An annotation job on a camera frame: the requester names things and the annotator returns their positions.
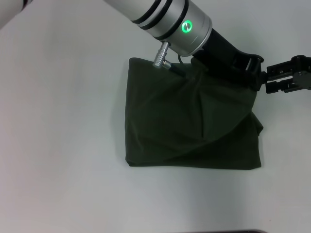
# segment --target black stripe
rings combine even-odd
[[[140,24],[143,23],[144,21],[147,20],[147,18],[149,18],[153,12],[157,9],[157,7],[160,5],[161,0],[155,0],[155,2],[152,4],[152,6],[150,7],[150,9],[139,19],[136,20],[132,20],[133,23],[135,24]]]
[[[185,0],[185,6],[183,9],[183,12],[181,13],[180,17],[178,18],[178,20],[174,24],[174,26],[172,26],[172,28],[169,29],[169,31],[167,33],[165,33],[162,36],[155,37],[155,39],[164,40],[164,39],[170,37],[179,28],[180,24],[184,21],[186,14],[188,12],[188,9],[189,9],[189,0]]]
[[[154,20],[152,20],[149,24],[142,26],[140,28],[143,30],[148,30],[148,29],[153,28],[156,24],[158,24],[161,21],[161,19],[165,16],[167,11],[169,10],[169,7],[170,7],[172,1],[173,0],[167,0],[166,3],[164,4],[164,7],[160,11],[160,13],[154,18]]]
[[[27,3],[28,3],[28,0],[24,0],[23,9],[26,7]]]

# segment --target green indicator light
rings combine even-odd
[[[187,20],[181,25],[181,30],[183,30],[184,33],[189,33],[192,30],[192,23],[190,20]]]

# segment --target green fabric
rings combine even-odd
[[[188,166],[217,169],[261,167],[252,113],[256,92],[208,76],[198,61],[187,78],[152,62],[129,62],[125,109],[129,166]]]

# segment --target white background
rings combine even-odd
[[[308,0],[194,2],[264,68],[311,56]],[[159,45],[101,0],[35,0],[0,32],[0,232],[310,232],[311,91],[260,91],[263,168],[128,167],[128,59]]]

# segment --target white table surface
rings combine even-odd
[[[194,2],[264,68],[311,56],[308,0]],[[0,32],[0,232],[311,231],[311,91],[258,94],[263,168],[126,164],[128,59],[159,44],[101,0],[35,0]]]

